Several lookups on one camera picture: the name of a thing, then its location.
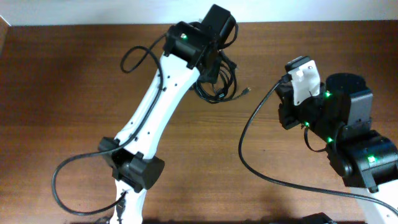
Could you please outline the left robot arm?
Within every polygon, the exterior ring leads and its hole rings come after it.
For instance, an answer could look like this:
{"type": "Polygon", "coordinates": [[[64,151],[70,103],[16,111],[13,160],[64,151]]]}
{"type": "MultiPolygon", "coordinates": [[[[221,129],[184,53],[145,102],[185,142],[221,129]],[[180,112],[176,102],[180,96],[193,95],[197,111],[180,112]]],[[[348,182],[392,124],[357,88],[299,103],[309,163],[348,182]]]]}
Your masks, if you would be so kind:
{"type": "Polygon", "coordinates": [[[142,223],[146,193],[165,166],[155,155],[162,133],[189,89],[216,83],[222,66],[234,72],[236,66],[223,49],[231,45],[228,36],[237,33],[231,12],[214,4],[202,21],[179,22],[162,36],[155,77],[137,110],[115,137],[99,142],[116,184],[109,223],[142,223]]]}

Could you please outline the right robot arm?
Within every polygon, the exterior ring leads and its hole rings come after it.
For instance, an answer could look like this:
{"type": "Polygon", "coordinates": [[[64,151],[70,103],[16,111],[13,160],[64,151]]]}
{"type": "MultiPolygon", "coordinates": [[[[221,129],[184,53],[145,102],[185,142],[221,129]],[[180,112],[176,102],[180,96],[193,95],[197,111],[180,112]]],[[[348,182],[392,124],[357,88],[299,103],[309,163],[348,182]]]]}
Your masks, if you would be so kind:
{"type": "Polygon", "coordinates": [[[320,94],[294,105],[292,85],[280,85],[279,120],[285,129],[302,124],[326,142],[330,165],[358,200],[367,223],[397,223],[397,147],[371,127],[373,93],[363,77],[335,73],[320,94]],[[393,209],[374,203],[378,199],[393,209]]]}

